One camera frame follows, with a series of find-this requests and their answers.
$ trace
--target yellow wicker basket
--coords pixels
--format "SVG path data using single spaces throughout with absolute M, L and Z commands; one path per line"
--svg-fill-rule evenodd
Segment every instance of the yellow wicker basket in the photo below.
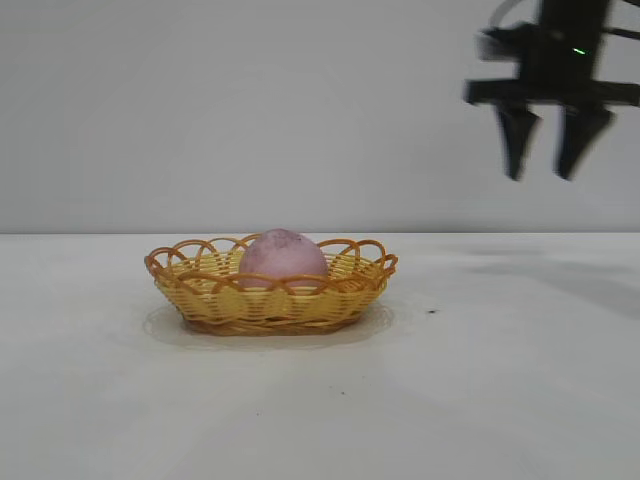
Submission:
M 334 239 L 317 244 L 327 260 L 328 278 L 238 273 L 242 255 L 258 237 L 186 240 L 155 249 L 145 257 L 145 265 L 191 329 L 220 336 L 268 336 L 327 334 L 357 322 L 385 290 L 398 261 L 376 240 Z M 224 242 L 230 242 L 230 248 L 216 247 Z M 365 257 L 363 250 L 369 249 L 376 251 L 376 258 Z M 243 288 L 238 284 L 243 277 L 267 280 L 270 286 Z M 288 285 L 303 278 L 319 286 Z

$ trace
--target white tabletop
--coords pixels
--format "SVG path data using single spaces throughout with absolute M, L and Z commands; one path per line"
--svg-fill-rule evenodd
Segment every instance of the white tabletop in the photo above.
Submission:
M 348 235 L 400 259 L 367 318 L 266 339 L 144 269 L 212 236 L 0 237 L 0 478 L 640 478 L 640 235 Z

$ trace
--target basket rim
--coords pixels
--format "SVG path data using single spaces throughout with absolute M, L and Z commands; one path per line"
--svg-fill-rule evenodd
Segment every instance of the basket rim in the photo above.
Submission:
M 339 253 L 323 253 L 325 255 L 331 255 L 335 258 L 340 256 L 355 256 L 356 258 L 362 258 L 362 260 L 366 261 L 371 265 L 377 265 L 379 267 L 378 274 L 375 275 L 375 278 L 367 277 L 359 272 L 354 272 L 346 277 L 342 277 L 339 279 L 327 279 L 324 276 L 318 275 L 295 275 L 284 278 L 276 278 L 271 277 L 269 275 L 255 274 L 255 273 L 232 273 L 229 275 L 213 275 L 206 272 L 183 272 L 179 275 L 175 275 L 172 271 L 172 266 L 175 264 L 172 263 L 174 258 L 178 258 L 178 264 L 184 264 L 185 262 L 194 262 L 196 265 L 199 264 L 203 257 L 209 257 L 211 255 L 219 255 L 226 254 L 228 255 L 231 252 L 237 251 L 239 249 L 247 249 L 249 248 L 250 243 L 258 238 L 260 233 L 253 233 L 247 235 L 243 238 L 233 238 L 233 237 L 215 237 L 211 240 L 201 240 L 201 239 L 188 239 L 182 240 L 172 247 L 158 247 L 152 250 L 148 255 L 144 257 L 144 263 L 147 268 L 149 274 L 154 278 L 156 285 L 159 287 L 160 284 L 173 284 L 175 287 L 184 288 L 188 290 L 190 293 L 199 295 L 205 292 L 197 290 L 189 285 L 187 280 L 205 280 L 214 282 L 214 287 L 210 290 L 209 294 L 218 294 L 220 293 L 224 287 L 231 287 L 234 290 L 240 293 L 253 293 L 253 292 L 272 292 L 277 289 L 282 289 L 286 291 L 289 295 L 317 295 L 325 292 L 326 290 L 332 289 L 337 290 L 338 292 L 344 291 L 343 286 L 347 285 L 349 282 L 358 282 L 362 283 L 363 287 L 360 290 L 377 290 L 380 287 L 383 287 L 386 281 L 391 275 L 393 275 L 396 271 L 396 264 L 398 262 L 398 257 L 394 254 L 387 253 L 384 245 L 377 240 L 374 239 L 363 239 L 359 241 L 355 241 L 348 238 L 334 238 L 327 239 L 320 242 L 314 242 L 316 245 L 322 249 L 323 247 L 328 247 L 332 245 L 343 245 L 344 248 Z M 215 243 L 226 241 L 231 242 L 233 245 L 229 249 L 220 250 L 216 248 Z M 361 254 L 361 248 L 364 246 L 373 246 L 379 250 L 379 257 L 375 260 L 372 260 L 368 257 L 365 257 Z M 181 252 L 181 249 L 185 247 L 198 246 L 198 251 L 195 256 L 185 255 Z M 162 263 L 157 259 L 160 255 L 167 255 L 167 265 L 162 265 Z M 263 280 L 269 283 L 267 287 L 243 287 L 239 285 L 237 280 L 243 278 L 252 278 Z M 292 287 L 289 283 L 300 281 L 300 280 L 314 280 L 319 284 L 318 287 Z

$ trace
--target gray wall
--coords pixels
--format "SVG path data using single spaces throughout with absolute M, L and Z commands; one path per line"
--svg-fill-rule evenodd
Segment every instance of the gray wall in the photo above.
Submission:
M 0 0 L 0 231 L 639 230 L 638 109 L 567 183 L 536 108 L 503 176 L 493 112 L 461 99 L 512 72 L 476 58 L 498 3 Z M 601 76 L 639 65 L 611 39 Z

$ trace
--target pink egg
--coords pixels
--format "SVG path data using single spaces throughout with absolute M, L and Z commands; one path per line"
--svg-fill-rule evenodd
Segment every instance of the pink egg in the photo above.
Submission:
M 328 276 L 329 269 L 322 250 L 299 233 L 277 228 L 264 232 L 253 241 L 240 260 L 239 273 L 259 273 L 275 278 L 293 275 Z M 239 280 L 243 287 L 264 287 L 269 282 L 246 278 Z M 313 280 L 300 280 L 291 287 L 317 286 Z

